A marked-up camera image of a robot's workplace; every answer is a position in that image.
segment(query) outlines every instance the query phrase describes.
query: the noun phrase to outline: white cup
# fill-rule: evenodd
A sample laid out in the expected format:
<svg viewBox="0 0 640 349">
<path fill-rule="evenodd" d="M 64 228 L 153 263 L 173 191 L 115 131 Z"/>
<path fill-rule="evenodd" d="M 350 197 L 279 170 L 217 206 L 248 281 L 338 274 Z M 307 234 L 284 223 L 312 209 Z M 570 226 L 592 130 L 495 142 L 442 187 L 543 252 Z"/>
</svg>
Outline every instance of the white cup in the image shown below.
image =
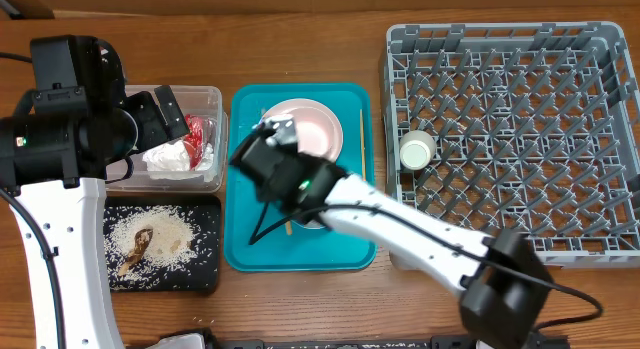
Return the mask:
<svg viewBox="0 0 640 349">
<path fill-rule="evenodd" d="M 436 141 L 422 130 L 412 130 L 400 139 L 400 162 L 407 169 L 424 169 L 436 154 Z"/>
</svg>

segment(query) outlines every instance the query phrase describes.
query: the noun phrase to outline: gray dish rack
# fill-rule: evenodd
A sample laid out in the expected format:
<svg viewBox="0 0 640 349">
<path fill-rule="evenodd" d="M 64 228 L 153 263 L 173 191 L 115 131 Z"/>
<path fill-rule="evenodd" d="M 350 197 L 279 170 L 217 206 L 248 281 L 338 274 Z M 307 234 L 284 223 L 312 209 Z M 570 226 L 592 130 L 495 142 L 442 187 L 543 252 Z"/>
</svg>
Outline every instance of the gray dish rack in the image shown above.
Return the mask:
<svg viewBox="0 0 640 349">
<path fill-rule="evenodd" d="M 640 96 L 619 26 L 395 25 L 382 85 L 389 195 L 526 233 L 548 265 L 640 267 Z M 400 163 L 409 130 L 436 139 L 424 170 Z"/>
</svg>

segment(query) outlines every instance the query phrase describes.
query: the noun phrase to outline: clear plastic container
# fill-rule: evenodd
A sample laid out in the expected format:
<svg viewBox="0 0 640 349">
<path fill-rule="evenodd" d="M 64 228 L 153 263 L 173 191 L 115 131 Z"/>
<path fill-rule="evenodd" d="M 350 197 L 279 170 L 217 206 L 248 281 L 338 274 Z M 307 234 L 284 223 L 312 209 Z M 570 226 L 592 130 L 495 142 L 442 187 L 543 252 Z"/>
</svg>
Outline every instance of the clear plastic container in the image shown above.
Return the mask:
<svg viewBox="0 0 640 349">
<path fill-rule="evenodd" d="M 158 85 L 127 85 L 127 96 L 148 91 L 156 100 L 153 89 Z M 227 164 L 228 120 L 222 109 L 220 90 L 211 86 L 172 85 L 178 105 L 184 115 L 192 114 L 206 117 L 214 124 L 209 142 L 213 146 L 213 165 L 201 171 L 147 171 L 142 154 L 132 155 L 134 171 L 131 178 L 108 184 L 109 191 L 131 192 L 187 192 L 211 193 L 220 189 Z M 107 179 L 121 178 L 127 172 L 127 164 L 119 161 L 107 166 Z"/>
</svg>

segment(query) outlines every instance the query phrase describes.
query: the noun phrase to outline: red and white package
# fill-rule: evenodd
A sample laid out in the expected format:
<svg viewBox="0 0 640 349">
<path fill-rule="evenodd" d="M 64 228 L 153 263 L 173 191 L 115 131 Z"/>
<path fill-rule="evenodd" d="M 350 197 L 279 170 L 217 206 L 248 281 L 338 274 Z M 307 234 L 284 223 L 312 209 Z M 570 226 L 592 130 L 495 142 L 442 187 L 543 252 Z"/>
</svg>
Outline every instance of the red and white package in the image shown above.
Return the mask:
<svg viewBox="0 0 640 349">
<path fill-rule="evenodd" d="M 187 114 L 184 119 L 189 125 L 191 133 L 187 134 L 182 141 L 191 159 L 190 170 L 193 170 L 202 161 L 202 155 L 205 152 L 211 133 L 211 123 L 206 118 L 191 114 Z"/>
</svg>

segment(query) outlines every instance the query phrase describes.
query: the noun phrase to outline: wooden table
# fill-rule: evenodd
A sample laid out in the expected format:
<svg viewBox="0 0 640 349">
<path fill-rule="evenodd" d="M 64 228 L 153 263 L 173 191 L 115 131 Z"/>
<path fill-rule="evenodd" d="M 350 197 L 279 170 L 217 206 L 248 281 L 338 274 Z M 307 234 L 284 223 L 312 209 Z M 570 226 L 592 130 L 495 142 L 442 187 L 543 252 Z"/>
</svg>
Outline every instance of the wooden table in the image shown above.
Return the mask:
<svg viewBox="0 0 640 349">
<path fill-rule="evenodd" d="M 60 34 L 108 40 L 132 84 L 213 85 L 229 111 L 234 93 L 252 83 L 351 81 L 371 97 L 379 187 L 385 156 L 378 61 L 392 24 L 611 20 L 640 63 L 640 8 L 592 7 L 431 10 L 352 14 L 20 21 L 0 24 L 0 51 L 29 53 L 29 40 Z M 30 66 L 0 60 L 0 115 L 34 86 Z M 224 203 L 224 188 L 218 192 Z M 25 254 L 13 215 L 0 208 L 0 347 L 33 348 L 34 324 Z M 600 299 L 604 318 L 558 327 L 574 348 L 637 348 L 640 270 L 553 270 L 556 280 Z M 455 298 L 433 279 L 395 270 L 382 250 L 367 269 L 346 273 L 242 274 L 223 263 L 210 296 L 189 293 L 113 295 L 126 343 L 149 343 L 173 331 L 212 324 L 222 339 L 269 341 L 424 338 L 461 334 Z M 591 310 L 551 295 L 542 319 Z"/>
</svg>

